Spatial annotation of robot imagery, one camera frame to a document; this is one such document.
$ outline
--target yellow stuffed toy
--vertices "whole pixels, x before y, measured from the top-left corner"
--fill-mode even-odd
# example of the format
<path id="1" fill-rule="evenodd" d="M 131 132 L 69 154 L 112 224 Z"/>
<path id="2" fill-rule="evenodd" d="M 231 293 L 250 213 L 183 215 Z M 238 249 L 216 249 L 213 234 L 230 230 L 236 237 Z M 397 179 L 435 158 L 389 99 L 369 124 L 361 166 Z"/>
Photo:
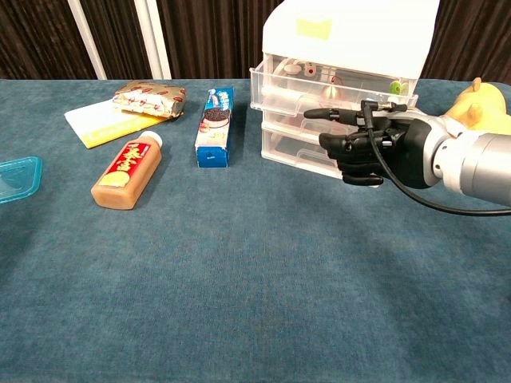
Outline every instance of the yellow stuffed toy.
<path id="1" fill-rule="evenodd" d="M 511 116 L 505 111 L 505 100 L 497 87 L 481 82 L 477 77 L 460 93 L 447 116 L 470 130 L 511 135 Z"/>

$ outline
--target red label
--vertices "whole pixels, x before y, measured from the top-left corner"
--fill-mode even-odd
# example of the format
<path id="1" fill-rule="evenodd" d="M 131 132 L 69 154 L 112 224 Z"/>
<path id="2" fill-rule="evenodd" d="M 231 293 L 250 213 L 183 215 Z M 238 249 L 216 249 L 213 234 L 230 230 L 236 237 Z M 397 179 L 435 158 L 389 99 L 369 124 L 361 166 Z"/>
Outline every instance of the red label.
<path id="1" fill-rule="evenodd" d="M 138 165 L 141 163 L 145 153 L 151 148 L 150 144 L 143 144 L 141 142 L 133 142 L 126 146 L 125 150 L 116 158 L 112 167 L 106 174 L 113 172 L 125 172 L 129 177 L 137 170 Z"/>

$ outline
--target container lid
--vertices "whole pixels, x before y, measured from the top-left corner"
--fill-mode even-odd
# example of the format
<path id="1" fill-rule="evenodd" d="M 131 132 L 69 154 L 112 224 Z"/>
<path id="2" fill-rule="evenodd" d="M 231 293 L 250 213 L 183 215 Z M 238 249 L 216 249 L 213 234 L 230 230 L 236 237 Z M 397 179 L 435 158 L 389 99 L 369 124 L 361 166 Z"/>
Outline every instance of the container lid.
<path id="1" fill-rule="evenodd" d="M 145 132 L 143 132 L 141 134 L 141 137 L 151 137 L 153 140 L 155 140 L 158 143 L 160 148 L 161 148 L 161 145 L 163 145 L 163 140 L 161 139 L 160 135 L 155 132 L 151 132 L 150 130 L 146 130 Z"/>
<path id="2" fill-rule="evenodd" d="M 31 156 L 0 163 L 0 203 L 33 195 L 41 182 L 42 161 Z"/>

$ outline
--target table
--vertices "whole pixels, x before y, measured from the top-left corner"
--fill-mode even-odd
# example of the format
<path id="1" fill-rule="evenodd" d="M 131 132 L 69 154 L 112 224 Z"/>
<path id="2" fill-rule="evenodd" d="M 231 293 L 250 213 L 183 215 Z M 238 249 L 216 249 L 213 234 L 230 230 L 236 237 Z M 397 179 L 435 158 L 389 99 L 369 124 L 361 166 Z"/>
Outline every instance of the table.
<path id="1" fill-rule="evenodd" d="M 138 135 L 88 150 L 64 112 L 125 82 L 0 81 L 0 161 L 44 162 L 37 194 L 0 205 L 0 381 L 511 377 L 510 218 L 262 159 L 248 80 L 172 81 L 185 114 L 153 128 L 163 160 L 136 209 L 98 207 L 90 188 Z M 441 114 L 468 84 L 420 80 L 418 106 Z M 231 167 L 198 168 L 207 90 L 229 85 Z"/>

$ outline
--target black robotic finger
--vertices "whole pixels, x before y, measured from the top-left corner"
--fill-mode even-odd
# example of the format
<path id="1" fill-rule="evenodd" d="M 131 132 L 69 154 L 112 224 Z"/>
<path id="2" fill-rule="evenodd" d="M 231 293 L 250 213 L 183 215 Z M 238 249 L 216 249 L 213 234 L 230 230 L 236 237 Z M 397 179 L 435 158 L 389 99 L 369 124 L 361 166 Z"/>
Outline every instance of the black robotic finger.
<path id="1" fill-rule="evenodd" d="M 325 149 L 329 155 L 331 152 L 342 153 L 346 151 L 346 136 L 321 133 L 319 135 L 319 145 Z"/>
<path id="2" fill-rule="evenodd" d="M 341 163 L 352 163 L 355 161 L 354 156 L 351 154 L 346 154 L 345 152 L 327 152 L 328 158 L 332 160 L 336 160 Z"/>
<path id="3" fill-rule="evenodd" d="M 377 186 L 383 184 L 383 178 L 376 175 L 353 175 L 343 172 L 343 181 L 354 186 Z"/>
<path id="4" fill-rule="evenodd" d="M 357 125 L 357 111 L 349 109 L 310 109 L 305 111 L 305 118 L 319 118 L 330 121 L 337 121 L 346 125 Z"/>
<path id="5" fill-rule="evenodd" d="M 337 161 L 337 167 L 339 168 L 339 170 L 346 172 L 346 173 L 351 173 L 351 174 L 356 174 L 356 173 L 382 174 L 383 173 L 382 165 L 380 165 L 380 163 L 378 163 L 378 162 L 370 162 L 367 164 L 348 164 L 346 162 Z"/>

